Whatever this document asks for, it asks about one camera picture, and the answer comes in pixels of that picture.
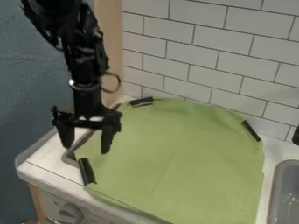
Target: green towel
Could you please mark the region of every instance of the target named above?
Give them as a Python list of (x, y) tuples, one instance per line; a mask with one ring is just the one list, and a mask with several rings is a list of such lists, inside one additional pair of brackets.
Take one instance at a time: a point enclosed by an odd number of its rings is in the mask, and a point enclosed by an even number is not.
[(243, 118), (174, 99), (120, 110), (107, 155), (99, 132), (75, 152), (94, 169), (91, 194), (175, 224), (254, 224), (264, 158)]

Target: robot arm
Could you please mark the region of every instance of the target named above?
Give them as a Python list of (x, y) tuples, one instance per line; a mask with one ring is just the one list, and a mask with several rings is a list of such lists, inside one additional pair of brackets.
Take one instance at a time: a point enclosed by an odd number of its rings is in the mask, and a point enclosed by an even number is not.
[[(44, 39), (65, 55), (71, 74), (73, 105), (54, 106), (53, 125), (62, 144), (70, 148), (74, 128), (102, 130), (101, 152), (109, 152), (116, 132), (121, 131), (122, 114), (101, 103), (101, 90), (113, 93), (121, 80), (108, 73), (108, 56), (103, 45), (103, 33), (88, 4), (82, 0), (21, 0), (24, 14)], [(118, 81), (115, 90), (104, 89), (101, 78), (112, 75)]]

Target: countertop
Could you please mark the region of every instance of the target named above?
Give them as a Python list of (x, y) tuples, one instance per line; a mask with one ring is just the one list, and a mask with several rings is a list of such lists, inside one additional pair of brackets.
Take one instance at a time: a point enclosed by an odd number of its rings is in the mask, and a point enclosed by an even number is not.
[[(76, 129), (76, 140), (86, 132), (87, 129)], [(299, 160), (299, 147), (272, 137), (263, 135), (260, 137), (264, 143), (265, 163), (262, 170), (264, 180), (255, 224), (266, 224), (275, 167), (284, 160)], [(58, 135), (55, 134), (24, 162), (17, 164), (18, 176), (49, 193), (80, 204), (113, 223), (156, 223), (141, 215), (129, 213), (90, 196), (84, 190), (79, 169), (62, 162), (61, 158), (65, 152), (66, 150), (61, 145)]]

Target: blue wall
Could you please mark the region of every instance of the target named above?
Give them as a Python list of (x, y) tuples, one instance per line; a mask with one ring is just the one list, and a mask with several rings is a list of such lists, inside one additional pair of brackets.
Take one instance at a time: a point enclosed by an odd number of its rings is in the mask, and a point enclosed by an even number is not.
[(36, 32), (17, 0), (0, 1), (0, 224), (35, 213), (14, 157), (52, 128), (50, 108), (70, 99), (63, 56)]

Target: subway tile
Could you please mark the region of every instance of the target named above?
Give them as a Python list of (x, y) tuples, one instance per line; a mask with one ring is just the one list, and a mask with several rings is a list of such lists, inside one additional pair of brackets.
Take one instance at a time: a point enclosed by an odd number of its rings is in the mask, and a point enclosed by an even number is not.
[(164, 91), (201, 102), (209, 102), (211, 88), (203, 87), (187, 81), (165, 78)]
[(229, 8), (226, 29), (286, 39), (292, 22), (292, 16), (258, 10)]
[(188, 99), (188, 98), (186, 98), (186, 101), (187, 101), (187, 102), (195, 102), (195, 103), (203, 104), (203, 105), (206, 105), (206, 106), (212, 106), (212, 105), (209, 104), (208, 102), (196, 101), (196, 100)]
[(188, 69), (189, 66), (184, 63), (144, 55), (143, 70), (148, 72), (162, 74), (180, 80), (187, 80)]
[(122, 30), (143, 34), (143, 17), (135, 14), (122, 13)]
[(144, 21), (144, 34), (161, 39), (191, 44), (193, 25), (173, 22), (161, 18), (146, 17)]
[(299, 43), (256, 36), (251, 55), (299, 65)]
[(129, 81), (134, 84), (138, 84), (148, 88), (155, 88), (155, 89), (162, 90), (163, 87), (162, 75), (147, 73), (130, 67), (124, 67), (123, 73), (124, 73), (125, 81)]
[(211, 4), (225, 4), (229, 6), (238, 6), (242, 8), (249, 9), (259, 9), (261, 7), (261, 0), (204, 0), (201, 2), (211, 3)]
[(122, 10), (157, 18), (168, 17), (169, 0), (122, 0)]
[(287, 87), (264, 80), (245, 78), (240, 92), (243, 95), (279, 102), (293, 107), (298, 107), (299, 105), (299, 88)]
[(122, 47), (126, 50), (164, 57), (166, 41), (123, 32)]
[(232, 53), (249, 54), (252, 39), (253, 35), (251, 34), (197, 26), (194, 45)]
[(221, 52), (218, 70), (235, 74), (273, 81), (277, 71), (278, 62), (265, 59), (255, 59), (233, 53)]
[(191, 66), (189, 81), (238, 93), (242, 77), (209, 68)]
[(289, 125), (273, 122), (264, 118), (260, 118), (253, 115), (247, 115), (241, 113), (241, 115), (247, 119), (253, 129), (261, 135), (268, 137), (275, 137), (284, 140), (289, 131)]
[(299, 17), (296, 17), (289, 39), (299, 41)]
[(170, 19), (173, 20), (222, 28), (225, 17), (225, 6), (178, 0), (170, 3)]
[(299, 124), (299, 109), (269, 102), (264, 117), (280, 123), (297, 126)]
[(299, 66), (281, 64), (275, 82), (299, 88)]
[(143, 97), (149, 97), (152, 96), (154, 98), (178, 98), (178, 99), (184, 99), (184, 97), (174, 95), (174, 94), (168, 94), (162, 91), (158, 91), (152, 88), (143, 87)]
[(142, 69), (143, 55), (139, 52), (122, 50), (122, 64), (124, 66)]
[(218, 51), (174, 42), (167, 43), (167, 58), (202, 67), (216, 67)]
[(299, 15), (299, 1), (297, 0), (265, 0), (262, 9), (285, 14)]
[(289, 133), (288, 133), (288, 136), (287, 136), (287, 139), (286, 139), (287, 142), (293, 143), (292, 138), (293, 138), (293, 135), (294, 135), (294, 132), (295, 132), (296, 128), (297, 127), (295, 127), (295, 126), (290, 127), (290, 130), (289, 130)]
[(248, 113), (253, 116), (261, 116), (266, 102), (240, 94), (213, 89), (211, 104)]
[(141, 98), (142, 97), (142, 87), (136, 84), (132, 84), (129, 82), (123, 82), (123, 92), (126, 95)]

